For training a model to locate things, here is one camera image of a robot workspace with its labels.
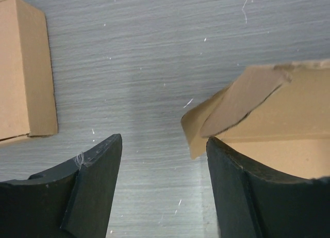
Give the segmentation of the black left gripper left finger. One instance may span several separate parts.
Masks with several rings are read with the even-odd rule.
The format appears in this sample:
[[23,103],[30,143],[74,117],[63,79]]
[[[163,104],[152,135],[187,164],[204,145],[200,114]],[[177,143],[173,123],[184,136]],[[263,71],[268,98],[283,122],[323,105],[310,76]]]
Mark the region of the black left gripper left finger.
[[1,237],[105,237],[122,156],[114,134],[86,152],[1,183]]

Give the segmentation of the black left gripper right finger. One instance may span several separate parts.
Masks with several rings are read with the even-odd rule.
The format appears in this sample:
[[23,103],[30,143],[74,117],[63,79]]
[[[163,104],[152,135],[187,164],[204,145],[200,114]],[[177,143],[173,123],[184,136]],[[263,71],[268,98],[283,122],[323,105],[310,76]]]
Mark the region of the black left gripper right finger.
[[221,237],[329,237],[329,177],[280,172],[215,137],[206,153]]

